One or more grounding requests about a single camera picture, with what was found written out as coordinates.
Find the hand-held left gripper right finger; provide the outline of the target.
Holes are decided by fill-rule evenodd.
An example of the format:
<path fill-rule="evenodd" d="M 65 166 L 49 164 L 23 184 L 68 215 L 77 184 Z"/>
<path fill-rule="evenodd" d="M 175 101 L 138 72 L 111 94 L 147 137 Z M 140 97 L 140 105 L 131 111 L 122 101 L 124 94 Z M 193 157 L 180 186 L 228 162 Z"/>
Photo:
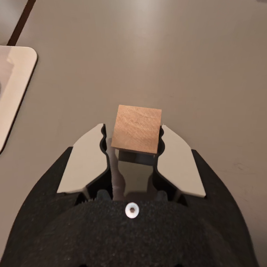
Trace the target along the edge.
<path fill-rule="evenodd" d="M 166 125 L 160 128 L 152 183 L 157 191 L 166 193 L 168 201 L 177 201 L 182 194 L 206 197 L 190 146 Z"/>

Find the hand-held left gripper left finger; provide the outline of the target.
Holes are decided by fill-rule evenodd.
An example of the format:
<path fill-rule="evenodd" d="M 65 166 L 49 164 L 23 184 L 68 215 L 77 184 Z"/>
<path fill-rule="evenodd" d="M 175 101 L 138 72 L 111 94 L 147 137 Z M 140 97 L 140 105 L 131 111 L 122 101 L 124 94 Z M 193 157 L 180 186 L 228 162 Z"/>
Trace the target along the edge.
<path fill-rule="evenodd" d="M 106 190 L 113 199 L 106 136 L 105 124 L 100 123 L 74 143 L 57 193 L 81 192 L 95 199 L 99 190 Z"/>

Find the large wooden cube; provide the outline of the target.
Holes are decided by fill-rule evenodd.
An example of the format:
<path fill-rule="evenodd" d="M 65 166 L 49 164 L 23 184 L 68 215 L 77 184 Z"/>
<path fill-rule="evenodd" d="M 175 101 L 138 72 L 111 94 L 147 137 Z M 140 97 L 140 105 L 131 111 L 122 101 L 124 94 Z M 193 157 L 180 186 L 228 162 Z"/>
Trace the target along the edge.
<path fill-rule="evenodd" d="M 119 105 L 111 147 L 118 160 L 152 166 L 158 151 L 162 110 Z"/>

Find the white tablet stand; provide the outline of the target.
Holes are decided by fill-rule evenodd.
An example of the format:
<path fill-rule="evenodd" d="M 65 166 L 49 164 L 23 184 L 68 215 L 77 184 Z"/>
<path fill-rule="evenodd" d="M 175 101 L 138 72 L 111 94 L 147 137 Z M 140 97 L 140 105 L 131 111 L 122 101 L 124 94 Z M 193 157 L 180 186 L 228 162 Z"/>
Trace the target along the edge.
<path fill-rule="evenodd" d="M 4 150 L 38 60 L 30 47 L 0 46 L 0 151 Z"/>

